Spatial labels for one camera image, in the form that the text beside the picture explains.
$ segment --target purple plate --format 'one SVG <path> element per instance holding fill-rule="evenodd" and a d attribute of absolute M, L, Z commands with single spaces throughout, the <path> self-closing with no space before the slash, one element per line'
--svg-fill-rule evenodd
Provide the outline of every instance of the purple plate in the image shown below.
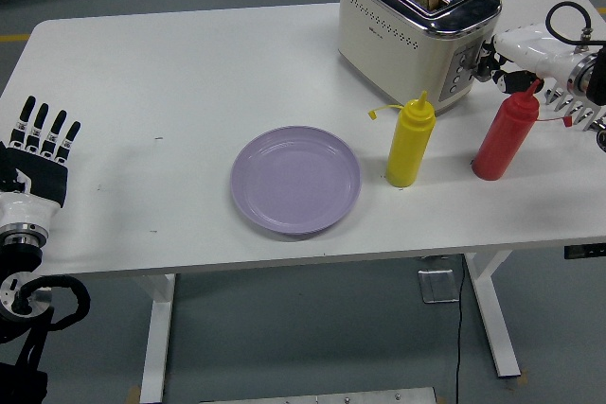
<path fill-rule="evenodd" d="M 231 194 L 256 224 L 282 234 L 329 227 L 353 207 L 362 174 L 341 139 L 312 127 L 266 132 L 238 155 Z"/>

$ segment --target yellow floor marking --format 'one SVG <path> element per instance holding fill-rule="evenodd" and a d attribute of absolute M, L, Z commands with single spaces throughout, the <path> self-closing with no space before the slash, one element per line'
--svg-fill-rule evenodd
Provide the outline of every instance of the yellow floor marking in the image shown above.
<path fill-rule="evenodd" d="M 29 34 L 21 35 L 0 35 L 0 43 L 4 42 L 26 42 L 29 40 Z"/>

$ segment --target toaster vent holes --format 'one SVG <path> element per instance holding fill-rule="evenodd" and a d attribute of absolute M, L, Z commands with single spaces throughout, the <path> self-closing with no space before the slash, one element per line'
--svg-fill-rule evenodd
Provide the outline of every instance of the toaster vent holes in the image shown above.
<path fill-rule="evenodd" d="M 356 9 L 358 9 L 365 16 L 368 16 L 371 21 L 373 21 L 377 26 L 381 26 L 383 30 L 386 30 L 387 33 L 393 34 L 393 36 L 399 39 L 401 42 L 406 43 L 406 45 L 411 46 L 413 49 L 419 49 L 419 44 L 417 42 L 413 42 L 412 39 L 403 33 L 399 32 L 395 27 L 388 24 L 385 19 L 381 19 L 381 17 L 376 14 L 374 11 L 365 7 L 358 0 L 348 0 L 351 5 L 353 5 Z"/>

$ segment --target ketchup bottle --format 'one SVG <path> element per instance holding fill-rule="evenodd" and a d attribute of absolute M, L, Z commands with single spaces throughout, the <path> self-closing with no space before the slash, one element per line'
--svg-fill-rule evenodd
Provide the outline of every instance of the ketchup bottle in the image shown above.
<path fill-rule="evenodd" d="M 535 80 L 525 92 L 503 101 L 484 142 L 473 160 L 472 169 L 480 179 L 498 180 L 539 117 L 539 100 L 533 95 L 541 83 Z"/>

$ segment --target black cable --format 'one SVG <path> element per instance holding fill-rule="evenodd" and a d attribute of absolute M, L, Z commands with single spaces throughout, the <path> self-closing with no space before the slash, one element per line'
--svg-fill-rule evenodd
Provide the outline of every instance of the black cable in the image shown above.
<path fill-rule="evenodd" d="M 585 28 L 591 28 L 591 17 L 589 16 L 589 12 L 587 12 L 587 10 L 585 8 L 583 8 L 581 5 L 579 5 L 577 2 L 565 1 L 565 2 L 560 2 L 559 4 L 554 5 L 553 8 L 547 13 L 547 16 L 545 18 L 545 27 L 547 27 L 547 31 L 551 35 L 553 35 L 555 38 L 557 38 L 562 43 L 571 44 L 573 46 L 579 46 L 579 45 L 606 46 L 606 40 L 588 40 L 588 41 L 570 40 L 566 37 L 562 37 L 562 35 L 560 35 L 558 32 L 556 32 L 556 30 L 554 30 L 553 26 L 551 26 L 551 17 L 556 12 L 556 10 L 558 10 L 562 7 L 572 7 L 573 9 L 578 11 L 580 14 L 583 15 L 583 18 L 585 19 Z"/>
<path fill-rule="evenodd" d="M 50 307 L 36 319 L 36 322 L 29 331 L 29 335 L 27 335 L 15 366 L 18 368 L 28 368 L 33 372 L 38 370 L 42 351 L 45 348 L 46 335 L 48 334 L 50 321 L 53 319 L 54 312 L 55 309 Z"/>
<path fill-rule="evenodd" d="M 28 283 L 25 283 L 17 293 L 15 293 L 15 300 L 12 304 L 12 310 L 16 313 L 27 311 L 29 303 L 27 298 L 37 289 L 40 288 L 69 288 L 74 292 L 78 300 L 78 308 L 72 314 L 63 317 L 58 322 L 51 324 L 48 331 L 59 331 L 64 328 L 81 321 L 86 317 L 91 307 L 91 297 L 88 294 L 86 287 L 73 276 L 41 276 L 33 279 Z"/>
<path fill-rule="evenodd" d="M 461 327 L 463 326 L 463 284 L 465 284 L 465 255 L 461 255 L 461 286 L 458 288 L 458 334 L 456 336 L 456 399 L 455 404 L 458 404 L 458 385 L 459 372 L 461 370 Z"/>

